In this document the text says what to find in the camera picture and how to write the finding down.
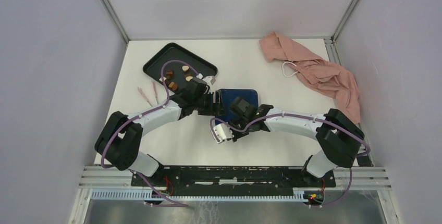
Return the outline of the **blue box lid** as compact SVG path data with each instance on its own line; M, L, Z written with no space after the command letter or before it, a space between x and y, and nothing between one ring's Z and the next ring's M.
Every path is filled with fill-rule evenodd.
M251 119L255 116L258 109L258 94L253 89L220 89L222 93L223 104L226 114L215 116L216 118L227 122L232 118Z

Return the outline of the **pink cat paw tongs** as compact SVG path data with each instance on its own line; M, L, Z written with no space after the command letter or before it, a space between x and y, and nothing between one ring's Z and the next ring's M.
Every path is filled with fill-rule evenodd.
M158 91L154 81L150 81L148 85L137 86L137 91L150 106L159 104Z

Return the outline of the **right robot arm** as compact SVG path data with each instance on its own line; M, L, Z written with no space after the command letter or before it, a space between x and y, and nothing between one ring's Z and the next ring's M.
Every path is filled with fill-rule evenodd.
M237 97L229 110L235 117L225 125L231 132L226 139L236 141L244 135L265 131L291 133L317 141L321 150L307 159L301 172L301 180L307 186L317 185L338 167L352 168L364 145L364 133L338 109L332 108L325 114L303 114L267 104L255 107Z

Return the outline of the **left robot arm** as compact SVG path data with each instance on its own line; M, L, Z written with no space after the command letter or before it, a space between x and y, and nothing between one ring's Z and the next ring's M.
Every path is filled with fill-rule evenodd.
M163 182L161 163L140 151L142 138L149 132L170 122L178 121L197 112L203 116L219 115L223 111L220 95L212 90L214 76L201 74L187 82L183 89L158 106L131 115L116 111L109 116L94 149L101 155L104 168L131 170L144 175L151 186Z

